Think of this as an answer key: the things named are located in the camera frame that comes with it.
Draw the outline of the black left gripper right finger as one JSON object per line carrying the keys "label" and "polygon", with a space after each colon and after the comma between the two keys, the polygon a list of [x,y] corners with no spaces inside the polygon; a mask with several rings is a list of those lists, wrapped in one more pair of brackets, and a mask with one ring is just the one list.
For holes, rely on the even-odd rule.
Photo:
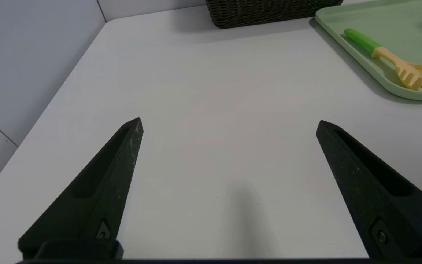
{"label": "black left gripper right finger", "polygon": [[338,125],[318,142],[372,260],[422,260],[422,191]]}

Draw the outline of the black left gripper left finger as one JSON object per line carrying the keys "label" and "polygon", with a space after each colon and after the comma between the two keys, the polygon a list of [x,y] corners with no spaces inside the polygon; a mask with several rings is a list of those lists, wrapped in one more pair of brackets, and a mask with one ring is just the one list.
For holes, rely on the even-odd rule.
{"label": "black left gripper left finger", "polygon": [[140,118],[122,125],[20,237],[25,262],[114,261],[119,226],[143,136]]}

